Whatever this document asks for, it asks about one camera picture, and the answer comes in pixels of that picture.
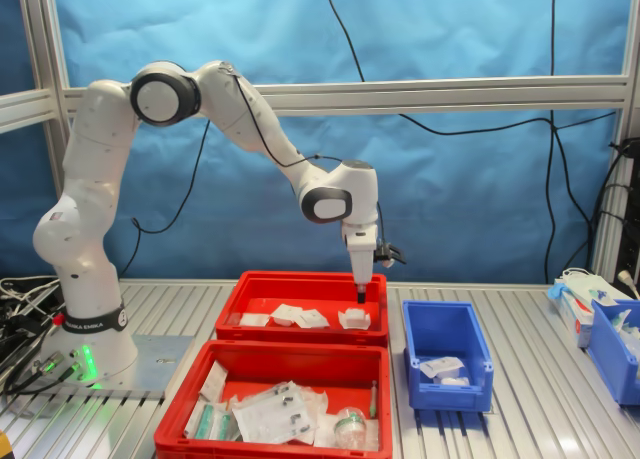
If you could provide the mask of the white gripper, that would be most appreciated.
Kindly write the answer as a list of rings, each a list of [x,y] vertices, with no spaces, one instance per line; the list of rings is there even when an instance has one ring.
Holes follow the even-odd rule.
[[[377,226],[342,224],[342,236],[349,253],[357,302],[366,302],[366,288],[373,274],[374,251],[377,248]]]

